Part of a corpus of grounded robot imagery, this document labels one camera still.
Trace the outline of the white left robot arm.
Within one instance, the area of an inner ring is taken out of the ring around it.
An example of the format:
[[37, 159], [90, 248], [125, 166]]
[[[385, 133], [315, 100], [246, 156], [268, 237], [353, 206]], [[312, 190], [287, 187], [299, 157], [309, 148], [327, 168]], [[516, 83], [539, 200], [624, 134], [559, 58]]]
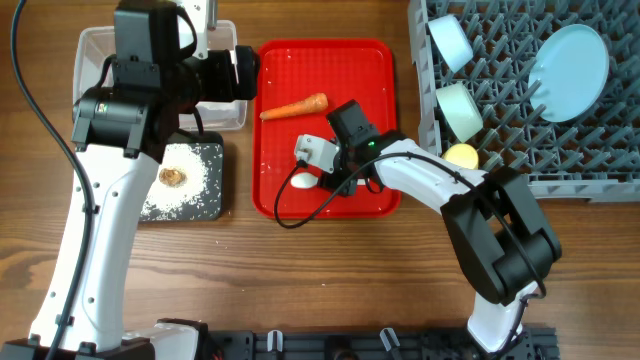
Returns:
[[123, 1], [115, 51], [73, 107], [60, 142], [74, 190], [48, 294], [5, 359], [219, 359], [197, 321], [164, 319], [126, 332], [126, 274], [140, 213], [179, 118], [200, 102], [251, 100], [259, 60], [248, 46], [212, 50], [213, 1]]

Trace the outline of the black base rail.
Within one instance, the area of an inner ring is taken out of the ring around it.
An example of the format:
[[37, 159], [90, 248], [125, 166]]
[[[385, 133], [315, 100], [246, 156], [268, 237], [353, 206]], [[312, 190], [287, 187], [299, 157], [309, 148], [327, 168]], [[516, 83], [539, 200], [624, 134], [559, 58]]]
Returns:
[[214, 359], [230, 360], [457, 360], [494, 359], [458, 328], [377, 333], [284, 333], [272, 330], [212, 331]]

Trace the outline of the orange carrot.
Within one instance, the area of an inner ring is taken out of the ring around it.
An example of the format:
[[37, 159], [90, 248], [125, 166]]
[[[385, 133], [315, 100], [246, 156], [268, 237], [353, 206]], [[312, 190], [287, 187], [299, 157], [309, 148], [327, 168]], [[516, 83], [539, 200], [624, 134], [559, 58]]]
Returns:
[[291, 103], [260, 113], [262, 121], [295, 117], [324, 111], [328, 107], [328, 98], [324, 93], [314, 94], [304, 100]]

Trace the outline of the clear plastic bin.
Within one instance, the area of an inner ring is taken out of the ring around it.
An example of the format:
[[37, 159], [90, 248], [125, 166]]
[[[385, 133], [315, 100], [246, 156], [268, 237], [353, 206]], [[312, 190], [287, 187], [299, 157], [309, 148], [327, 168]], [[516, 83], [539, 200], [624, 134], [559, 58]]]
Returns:
[[[207, 32], [208, 50], [229, 50], [233, 66], [238, 64], [235, 47], [238, 45], [235, 24], [230, 20], [218, 20], [215, 30]], [[101, 75], [104, 59], [115, 53], [113, 26], [90, 27], [79, 37], [76, 51], [73, 95], [75, 103], [84, 92], [94, 86]], [[246, 122], [247, 100], [226, 102], [200, 102], [197, 109], [203, 127], [209, 131], [241, 129]]]

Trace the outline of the yellow cup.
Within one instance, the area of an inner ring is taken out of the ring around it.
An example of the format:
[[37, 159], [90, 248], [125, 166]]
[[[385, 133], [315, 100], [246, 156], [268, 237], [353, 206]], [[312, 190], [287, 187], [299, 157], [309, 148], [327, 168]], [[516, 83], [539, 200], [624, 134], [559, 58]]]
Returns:
[[451, 146], [442, 155], [442, 159], [466, 169], [477, 170], [479, 168], [479, 155], [476, 149], [465, 143]]

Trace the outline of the green bowl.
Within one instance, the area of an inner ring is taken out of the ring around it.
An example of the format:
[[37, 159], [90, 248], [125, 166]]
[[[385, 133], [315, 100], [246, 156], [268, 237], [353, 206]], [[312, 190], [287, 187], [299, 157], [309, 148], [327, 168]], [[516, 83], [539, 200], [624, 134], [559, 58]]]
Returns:
[[436, 90], [436, 99], [446, 122], [460, 142], [466, 142], [483, 128], [476, 103], [462, 83]]

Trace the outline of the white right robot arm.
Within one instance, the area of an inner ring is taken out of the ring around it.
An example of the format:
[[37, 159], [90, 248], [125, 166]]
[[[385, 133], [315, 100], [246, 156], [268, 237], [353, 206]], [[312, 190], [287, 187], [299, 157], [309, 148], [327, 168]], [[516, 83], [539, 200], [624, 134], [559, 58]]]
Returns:
[[520, 339], [528, 303], [546, 295], [544, 279], [562, 256], [560, 241], [521, 174], [455, 165], [397, 130], [379, 132], [351, 100], [326, 116], [338, 146], [334, 194], [358, 179], [397, 190], [438, 212], [460, 268], [474, 288], [467, 330], [491, 356]]

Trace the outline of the light blue plate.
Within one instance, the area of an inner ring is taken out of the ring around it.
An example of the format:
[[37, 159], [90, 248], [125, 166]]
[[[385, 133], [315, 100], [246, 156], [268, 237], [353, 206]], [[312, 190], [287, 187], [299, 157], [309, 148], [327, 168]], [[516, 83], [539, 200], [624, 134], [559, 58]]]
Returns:
[[541, 46], [529, 72], [533, 108], [552, 123], [572, 120], [600, 97], [609, 74], [609, 54], [598, 32], [574, 24], [554, 32]]

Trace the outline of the light blue bowl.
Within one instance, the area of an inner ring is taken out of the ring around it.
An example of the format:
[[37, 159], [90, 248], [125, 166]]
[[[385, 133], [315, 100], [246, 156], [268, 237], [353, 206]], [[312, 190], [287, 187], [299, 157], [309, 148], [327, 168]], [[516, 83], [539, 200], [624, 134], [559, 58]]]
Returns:
[[431, 37], [442, 58], [453, 73], [473, 58], [471, 44], [459, 21], [451, 14], [428, 21]]

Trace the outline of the white plastic spoon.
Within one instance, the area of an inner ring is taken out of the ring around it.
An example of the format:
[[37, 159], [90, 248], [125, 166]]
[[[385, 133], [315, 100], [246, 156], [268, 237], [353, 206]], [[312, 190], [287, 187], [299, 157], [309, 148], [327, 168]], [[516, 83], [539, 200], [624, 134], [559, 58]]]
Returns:
[[295, 174], [290, 179], [290, 184], [296, 189], [312, 189], [317, 186], [319, 178], [309, 172]]

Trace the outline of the red serving tray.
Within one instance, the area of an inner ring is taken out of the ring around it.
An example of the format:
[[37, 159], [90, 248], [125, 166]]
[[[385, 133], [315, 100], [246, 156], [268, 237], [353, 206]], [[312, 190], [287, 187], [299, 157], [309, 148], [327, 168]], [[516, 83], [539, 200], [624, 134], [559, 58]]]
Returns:
[[[390, 49], [375, 39], [273, 40], [259, 50], [261, 69], [255, 113], [327, 96], [330, 108], [356, 100], [380, 132], [395, 129], [395, 79]], [[253, 124], [251, 197], [267, 218], [304, 218], [329, 194], [323, 189], [295, 189], [283, 184], [295, 166], [294, 148], [301, 135], [326, 140], [334, 133], [323, 112]]]

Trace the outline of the grey dishwasher rack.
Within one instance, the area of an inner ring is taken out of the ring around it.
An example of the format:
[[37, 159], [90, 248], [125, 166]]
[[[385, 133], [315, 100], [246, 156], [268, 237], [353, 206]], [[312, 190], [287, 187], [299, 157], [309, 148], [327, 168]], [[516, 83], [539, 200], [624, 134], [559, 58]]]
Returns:
[[[452, 72], [428, 22], [453, 15], [474, 57]], [[440, 155], [456, 144], [435, 91], [461, 83], [483, 128], [469, 139], [485, 171], [520, 171], [537, 198], [592, 202], [639, 199], [639, 4], [626, 1], [411, 0], [408, 24], [420, 91], [419, 144]], [[555, 31], [587, 25], [603, 38], [610, 70], [599, 99], [576, 119], [553, 124], [533, 105], [536, 53]]]

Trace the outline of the brown food scrap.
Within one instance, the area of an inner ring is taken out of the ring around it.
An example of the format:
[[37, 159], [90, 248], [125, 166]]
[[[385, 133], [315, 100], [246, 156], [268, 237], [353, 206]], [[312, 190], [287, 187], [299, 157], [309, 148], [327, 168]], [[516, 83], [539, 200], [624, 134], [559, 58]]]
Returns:
[[176, 188], [180, 187], [187, 180], [187, 176], [181, 170], [163, 168], [158, 174], [158, 180], [167, 187]]

